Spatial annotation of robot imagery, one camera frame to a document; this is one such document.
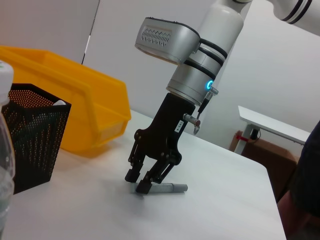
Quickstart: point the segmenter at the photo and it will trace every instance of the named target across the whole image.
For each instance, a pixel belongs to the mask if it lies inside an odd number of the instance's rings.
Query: vent grille
[[[170,36],[170,32],[146,28],[141,35],[141,40],[164,47],[169,41]]]

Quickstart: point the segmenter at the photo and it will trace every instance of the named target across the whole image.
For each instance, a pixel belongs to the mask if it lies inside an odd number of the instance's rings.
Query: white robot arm
[[[241,32],[241,10],[252,0],[217,0],[209,8],[200,28],[147,17],[138,32],[135,47],[142,52],[177,64],[167,85],[169,93],[151,125],[138,129],[125,177],[135,183],[145,156],[157,162],[138,184],[136,191],[147,194],[152,182],[160,184],[173,166],[182,160],[178,140],[187,123],[200,128],[199,115],[212,96],[218,94],[212,83]],[[268,0],[277,18],[320,36],[320,0]],[[192,116],[199,106],[198,117]]]

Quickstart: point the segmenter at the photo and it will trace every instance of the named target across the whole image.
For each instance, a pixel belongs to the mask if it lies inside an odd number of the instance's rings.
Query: white wall
[[[276,19],[271,3],[254,0],[199,137],[228,148],[245,128],[238,105],[312,131],[320,120],[319,63],[320,37]],[[296,155],[302,149],[265,131],[261,138]]]
[[[82,62],[99,0],[1,0],[0,45]]]
[[[126,82],[131,108],[153,117],[176,66],[134,47],[141,23],[152,16],[197,29],[212,2],[101,0],[84,64]],[[320,119],[319,62],[319,37],[275,18],[271,3],[254,0],[198,137],[228,148],[245,127],[238,105],[311,131]],[[268,132],[261,138],[296,155],[302,149]]]
[[[83,64],[124,81],[131,109],[154,117],[168,93],[166,87],[177,66],[135,48],[142,22],[145,17],[155,17],[197,29],[213,2],[101,0]],[[248,7],[241,13],[243,16]],[[186,130],[193,132],[193,126],[188,124]]]

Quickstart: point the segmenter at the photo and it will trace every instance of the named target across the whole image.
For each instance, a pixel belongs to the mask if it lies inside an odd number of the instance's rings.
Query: white tabletop
[[[183,133],[182,153],[164,182],[186,193],[130,193],[124,177],[138,128],[151,119],[132,112],[126,132],[100,155],[60,150],[51,181],[13,196],[6,240],[285,240],[266,169]],[[153,160],[146,158],[143,177]]]
[[[262,115],[243,106],[238,106],[238,108],[241,120],[296,143],[304,145],[310,135],[310,132]]]

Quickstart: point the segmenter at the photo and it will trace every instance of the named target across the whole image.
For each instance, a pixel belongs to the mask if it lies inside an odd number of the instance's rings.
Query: yellow storage bin
[[[30,83],[71,103],[61,142],[86,151],[122,135],[131,119],[125,83],[45,50],[0,46],[14,83]]]

